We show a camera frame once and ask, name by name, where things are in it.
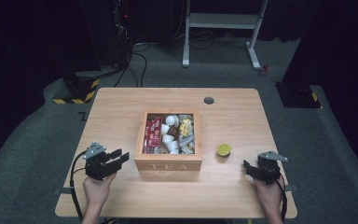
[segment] hand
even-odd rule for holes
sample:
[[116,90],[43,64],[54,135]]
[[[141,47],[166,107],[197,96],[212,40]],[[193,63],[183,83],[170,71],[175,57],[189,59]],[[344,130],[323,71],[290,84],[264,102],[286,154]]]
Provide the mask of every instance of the hand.
[[[282,223],[281,220],[281,201],[282,192],[279,186],[273,182],[270,185],[265,185],[262,181],[254,179],[257,190],[258,201],[266,214],[269,224]],[[283,180],[280,178],[278,182],[283,186]]]
[[103,205],[109,196],[110,185],[113,179],[115,179],[116,174],[107,176],[103,181],[95,180],[89,176],[83,181],[87,208],[82,223],[98,223]]

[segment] gray carpet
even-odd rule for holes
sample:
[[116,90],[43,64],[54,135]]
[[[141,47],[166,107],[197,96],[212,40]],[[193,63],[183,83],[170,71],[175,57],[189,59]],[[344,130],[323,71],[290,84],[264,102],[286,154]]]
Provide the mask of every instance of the gray carpet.
[[[289,158],[283,165],[288,180],[298,186],[294,198],[298,216],[286,223],[358,223],[358,160],[332,114],[321,87],[311,88],[323,108],[282,106],[274,83],[281,81],[298,41],[257,41],[255,50],[269,75],[253,70],[244,42],[214,43],[190,49],[190,66],[182,67],[182,48],[137,45],[147,59],[144,87],[254,88],[260,93],[277,148]],[[193,41],[202,48],[205,42]],[[131,68],[140,85],[145,61],[133,55]],[[113,87],[119,74],[98,85]],[[55,215],[57,189],[64,184],[85,126],[85,105],[55,105],[52,97],[61,80],[45,88],[46,103],[7,139],[0,151],[0,223],[79,223]],[[136,87],[128,70],[118,87]],[[245,223],[245,220],[233,220]],[[266,223],[264,219],[254,223]]]

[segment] white cup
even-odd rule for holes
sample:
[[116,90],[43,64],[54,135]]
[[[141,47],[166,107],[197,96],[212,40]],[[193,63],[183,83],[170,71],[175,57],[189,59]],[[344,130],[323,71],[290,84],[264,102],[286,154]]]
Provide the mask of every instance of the white cup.
[[168,126],[175,126],[177,128],[177,127],[179,127],[179,118],[176,115],[169,115],[165,119],[165,123]]
[[170,129],[170,126],[168,126],[166,124],[161,124],[161,134],[166,134],[169,129]]
[[177,151],[177,153],[179,153],[179,143],[178,143],[178,141],[172,141],[172,142],[166,144],[166,146],[167,146],[168,150],[170,151],[170,154],[173,154],[173,153],[171,153],[172,151],[173,152]]
[[179,149],[173,149],[170,151],[170,154],[179,154]]
[[162,142],[163,142],[165,145],[167,145],[167,144],[173,142],[173,139],[174,139],[174,138],[175,138],[175,137],[173,137],[172,135],[163,134],[163,135],[162,135]]

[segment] cable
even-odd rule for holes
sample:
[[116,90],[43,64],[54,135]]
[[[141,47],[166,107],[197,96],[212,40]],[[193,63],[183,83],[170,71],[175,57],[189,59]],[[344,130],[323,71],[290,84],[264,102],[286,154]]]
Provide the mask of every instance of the cable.
[[76,190],[75,190],[75,181],[74,181],[74,173],[75,173],[75,165],[77,163],[77,160],[83,156],[84,154],[86,154],[86,151],[80,152],[80,154],[78,154],[74,160],[74,162],[72,163],[72,169],[71,169],[71,178],[69,180],[69,186],[71,189],[71,195],[72,195],[72,200],[74,201],[75,204],[75,208],[77,211],[77,215],[80,218],[80,220],[83,220],[83,214],[81,213],[81,209],[80,209],[80,205],[79,205],[79,201],[77,200],[77,196],[76,196]]
[[217,44],[237,44],[240,42],[245,42],[247,38],[237,38],[235,37],[233,40],[219,40],[218,38],[214,39],[214,43]]
[[74,174],[77,173],[78,171],[84,170],[85,168],[80,168],[74,171]]
[[182,21],[183,21],[183,15],[185,14],[185,0],[182,1],[182,15],[180,16],[180,22],[178,25],[178,29],[176,30],[176,33],[173,35],[173,39],[175,39],[175,36],[179,33],[179,30],[182,26]]
[[181,35],[177,36],[177,37],[174,37],[173,40],[177,40],[179,39],[180,37],[183,37],[184,35],[186,35],[186,33],[182,33]]
[[124,73],[127,71],[127,69],[128,69],[128,66],[126,66],[126,68],[123,70],[123,72],[121,72],[120,77],[118,78],[116,84],[115,84],[113,87],[116,87],[116,86],[117,86],[118,82],[120,82],[121,78],[123,77],[123,75],[124,75]]
[[133,71],[133,69],[132,69],[131,66],[129,66],[129,70],[130,70],[130,72],[131,72],[131,74],[132,74],[133,80],[135,81],[136,87],[138,87],[138,77],[136,76],[135,71]]
[[283,189],[281,183],[278,182],[278,180],[274,180],[275,183],[277,183],[278,187],[280,188],[282,192],[282,211],[281,211],[281,219],[284,223],[284,219],[286,217],[286,211],[287,211],[287,197],[286,197],[286,191]]
[[194,46],[194,45],[191,45],[191,44],[189,44],[189,46],[191,47],[191,48],[193,48],[193,49],[208,49],[208,48],[210,48],[212,45],[213,45],[213,42],[214,42],[214,38],[213,38],[213,35],[211,35],[211,34],[206,34],[206,35],[196,35],[196,34],[192,34],[193,36],[195,36],[196,37],[196,39],[198,40],[198,41],[200,41],[200,42],[209,42],[210,41],[210,44],[208,45],[208,46],[206,46],[206,47],[204,47],[204,48],[199,48],[199,47],[196,47],[196,46]]
[[145,49],[138,49],[138,50],[136,50],[136,51],[134,51],[134,52],[142,52],[142,51],[145,51],[145,50],[147,50],[147,49],[149,49],[150,48],[150,42],[144,42],[144,43],[137,43],[137,44],[135,44],[134,46],[141,46],[141,45],[147,45],[146,46],[146,48]]
[[145,60],[144,71],[142,72],[142,75],[141,75],[141,87],[143,87],[144,86],[145,71],[146,71],[146,67],[147,67],[147,59],[146,59],[146,57],[144,55],[142,55],[140,53],[133,53],[133,54],[138,55],[138,56],[144,58],[144,60]]

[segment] metal rack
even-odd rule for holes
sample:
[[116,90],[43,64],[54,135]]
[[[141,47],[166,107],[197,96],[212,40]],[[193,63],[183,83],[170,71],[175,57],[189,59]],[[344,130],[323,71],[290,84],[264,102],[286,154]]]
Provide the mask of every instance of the metal rack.
[[189,32],[190,27],[203,28],[228,28],[228,29],[249,29],[254,30],[250,42],[246,42],[246,49],[252,61],[254,70],[259,70],[260,63],[255,55],[255,41],[263,21],[269,0],[263,0],[260,11],[256,15],[242,14],[215,14],[215,13],[191,13],[190,0],[187,0],[186,9],[186,36],[183,50],[183,67],[190,66]]

